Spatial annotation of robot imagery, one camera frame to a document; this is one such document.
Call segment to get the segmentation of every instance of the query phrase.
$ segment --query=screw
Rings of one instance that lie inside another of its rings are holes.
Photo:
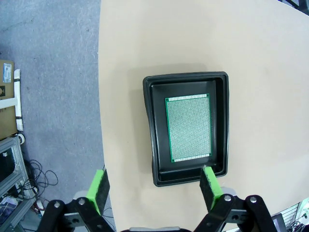
[[[256,198],[255,198],[255,197],[251,197],[251,198],[250,198],[250,201],[251,201],[252,203],[256,203]]]
[[[229,195],[226,195],[226,196],[224,197],[224,200],[225,200],[226,202],[230,202],[231,199],[232,199],[232,198],[231,198]]]
[[[59,207],[60,207],[60,203],[59,203],[59,202],[56,202],[56,203],[54,204],[54,207],[55,207],[55,208],[59,208]]]
[[[83,198],[81,198],[81,199],[78,201],[78,204],[80,204],[80,205],[85,204],[85,200],[84,200]]]

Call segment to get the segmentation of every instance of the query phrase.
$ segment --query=cardboard box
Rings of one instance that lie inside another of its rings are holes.
[[[0,59],[0,101],[14,97],[14,62]],[[0,140],[17,133],[15,107],[0,109]]]

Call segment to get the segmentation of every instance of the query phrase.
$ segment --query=green gripper pad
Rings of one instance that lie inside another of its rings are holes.
[[[201,187],[209,212],[221,195],[223,195],[222,189],[211,167],[204,166],[202,168],[199,186]]]
[[[100,215],[103,215],[109,190],[110,183],[106,170],[97,170],[86,197],[93,203]]]

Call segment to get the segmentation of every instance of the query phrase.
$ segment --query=perforated prototype board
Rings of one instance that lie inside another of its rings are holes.
[[[209,94],[165,98],[171,162],[211,155]]]

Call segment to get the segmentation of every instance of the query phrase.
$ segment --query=white pipe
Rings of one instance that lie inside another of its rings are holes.
[[[14,71],[14,96],[17,98],[18,104],[15,106],[16,117],[21,117],[21,101],[20,101],[20,69]],[[24,130],[23,119],[16,119],[17,129]]]
[[[15,106],[17,104],[18,104],[17,98],[3,99],[3,100],[0,100],[0,109]]]

